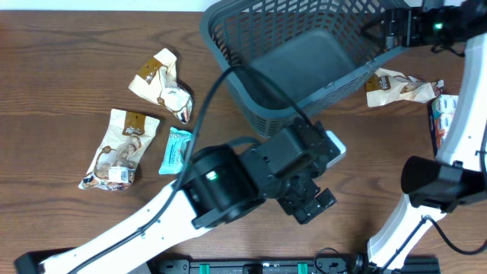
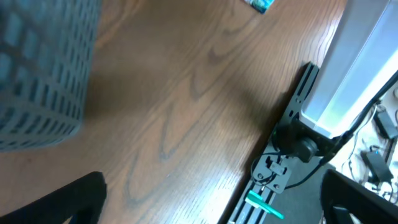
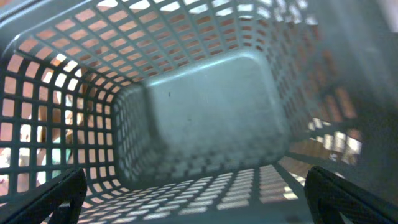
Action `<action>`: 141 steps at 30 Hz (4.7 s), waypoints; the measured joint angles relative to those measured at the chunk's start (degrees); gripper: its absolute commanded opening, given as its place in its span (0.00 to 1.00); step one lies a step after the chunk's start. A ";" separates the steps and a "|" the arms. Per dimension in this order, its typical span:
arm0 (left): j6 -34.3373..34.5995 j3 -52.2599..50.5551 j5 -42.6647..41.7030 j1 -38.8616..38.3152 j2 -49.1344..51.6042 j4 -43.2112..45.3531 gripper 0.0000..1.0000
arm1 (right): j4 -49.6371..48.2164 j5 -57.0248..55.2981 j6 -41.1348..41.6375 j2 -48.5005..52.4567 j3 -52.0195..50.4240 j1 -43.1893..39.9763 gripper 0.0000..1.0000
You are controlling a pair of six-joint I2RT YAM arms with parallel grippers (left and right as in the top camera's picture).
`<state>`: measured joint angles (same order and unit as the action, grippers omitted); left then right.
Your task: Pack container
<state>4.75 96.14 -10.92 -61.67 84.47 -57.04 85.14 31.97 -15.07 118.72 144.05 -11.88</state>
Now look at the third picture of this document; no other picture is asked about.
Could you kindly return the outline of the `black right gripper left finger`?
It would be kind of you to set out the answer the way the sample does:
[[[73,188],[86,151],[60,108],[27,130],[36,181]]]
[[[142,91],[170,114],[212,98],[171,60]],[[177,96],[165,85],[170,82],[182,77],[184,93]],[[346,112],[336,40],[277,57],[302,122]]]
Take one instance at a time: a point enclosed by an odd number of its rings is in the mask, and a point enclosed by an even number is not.
[[[86,193],[83,169],[68,169],[2,206],[1,223],[77,223]]]

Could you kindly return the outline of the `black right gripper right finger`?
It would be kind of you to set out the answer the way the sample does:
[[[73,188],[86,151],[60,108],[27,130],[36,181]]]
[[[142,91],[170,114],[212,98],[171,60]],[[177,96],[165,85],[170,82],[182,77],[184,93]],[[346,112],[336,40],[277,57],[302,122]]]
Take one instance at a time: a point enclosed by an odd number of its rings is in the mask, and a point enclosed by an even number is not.
[[[397,207],[334,173],[312,167],[304,186],[314,223],[397,223]]]

